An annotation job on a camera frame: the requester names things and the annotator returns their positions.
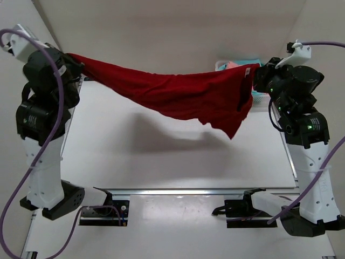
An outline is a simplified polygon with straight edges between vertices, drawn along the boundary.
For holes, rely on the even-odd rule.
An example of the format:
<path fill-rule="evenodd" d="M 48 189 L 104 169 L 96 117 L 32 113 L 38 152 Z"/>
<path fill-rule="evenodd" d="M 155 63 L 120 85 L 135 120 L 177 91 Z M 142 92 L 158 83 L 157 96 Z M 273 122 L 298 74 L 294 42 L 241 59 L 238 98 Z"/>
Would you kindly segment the red t shirt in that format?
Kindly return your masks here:
<path fill-rule="evenodd" d="M 197 119 L 232 139 L 253 103 L 252 88 L 259 64 L 194 74 L 143 72 L 78 54 L 83 74 L 117 94 L 166 117 Z"/>

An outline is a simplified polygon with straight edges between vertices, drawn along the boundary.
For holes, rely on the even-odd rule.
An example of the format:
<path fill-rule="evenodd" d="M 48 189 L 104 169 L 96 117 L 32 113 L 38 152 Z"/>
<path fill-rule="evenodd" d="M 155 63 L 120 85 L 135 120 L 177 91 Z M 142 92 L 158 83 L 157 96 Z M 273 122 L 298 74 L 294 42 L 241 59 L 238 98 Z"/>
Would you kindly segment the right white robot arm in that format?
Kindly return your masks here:
<path fill-rule="evenodd" d="M 329 168 L 329 130 L 325 116 L 315 108 L 313 91 L 322 83 L 321 72 L 303 65 L 279 66 L 271 58 L 258 68 L 254 89 L 270 96 L 269 107 L 280 115 L 276 129 L 284 134 L 293 163 L 300 195 L 294 201 L 253 189 L 244 193 L 241 208 L 254 216 L 260 210 L 280 220 L 291 236 L 316 237 L 326 231 L 344 229 L 332 191 Z"/>

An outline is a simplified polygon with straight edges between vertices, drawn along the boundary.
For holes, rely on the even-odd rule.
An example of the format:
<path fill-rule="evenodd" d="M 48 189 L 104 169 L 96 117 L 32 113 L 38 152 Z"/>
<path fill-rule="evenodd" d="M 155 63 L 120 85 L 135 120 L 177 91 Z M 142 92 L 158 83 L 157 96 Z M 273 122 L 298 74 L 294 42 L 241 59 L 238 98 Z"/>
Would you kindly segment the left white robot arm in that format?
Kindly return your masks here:
<path fill-rule="evenodd" d="M 108 191 L 80 187 L 61 179 L 61 148 L 67 131 L 66 123 L 72 117 L 70 110 L 80 101 L 78 88 L 83 64 L 53 47 L 47 47 L 46 51 L 63 82 L 62 119 L 44 153 L 31 168 L 28 194 L 20 200 L 20 206 L 30 211 L 42 209 L 43 217 L 50 220 L 56 220 L 80 206 L 93 207 L 100 216 L 107 216 L 113 208 Z M 59 90 L 53 69 L 39 50 L 29 55 L 23 73 L 28 82 L 16 111 L 16 123 L 27 161 L 32 163 L 56 123 Z"/>

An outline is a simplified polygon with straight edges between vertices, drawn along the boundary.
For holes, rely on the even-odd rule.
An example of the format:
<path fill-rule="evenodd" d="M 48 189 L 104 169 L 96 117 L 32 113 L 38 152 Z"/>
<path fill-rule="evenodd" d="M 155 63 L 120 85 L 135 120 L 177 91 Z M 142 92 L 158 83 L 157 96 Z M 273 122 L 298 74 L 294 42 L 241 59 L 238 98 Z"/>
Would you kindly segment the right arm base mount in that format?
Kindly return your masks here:
<path fill-rule="evenodd" d="M 261 210 L 254 209 L 244 195 L 241 199 L 225 198 L 224 204 L 216 207 L 212 216 L 225 215 L 228 229 L 277 228 L 276 222 L 268 224 L 271 216 Z"/>

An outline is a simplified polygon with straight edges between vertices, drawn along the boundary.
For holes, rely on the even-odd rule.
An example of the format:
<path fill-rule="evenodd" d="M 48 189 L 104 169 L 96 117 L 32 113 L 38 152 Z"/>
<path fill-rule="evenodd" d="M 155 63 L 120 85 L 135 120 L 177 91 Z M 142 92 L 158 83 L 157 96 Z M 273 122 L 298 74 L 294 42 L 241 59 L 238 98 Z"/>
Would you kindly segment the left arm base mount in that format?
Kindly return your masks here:
<path fill-rule="evenodd" d="M 126 227 L 129 216 L 129 195 L 113 195 L 113 208 L 83 208 L 79 216 L 80 226 Z"/>

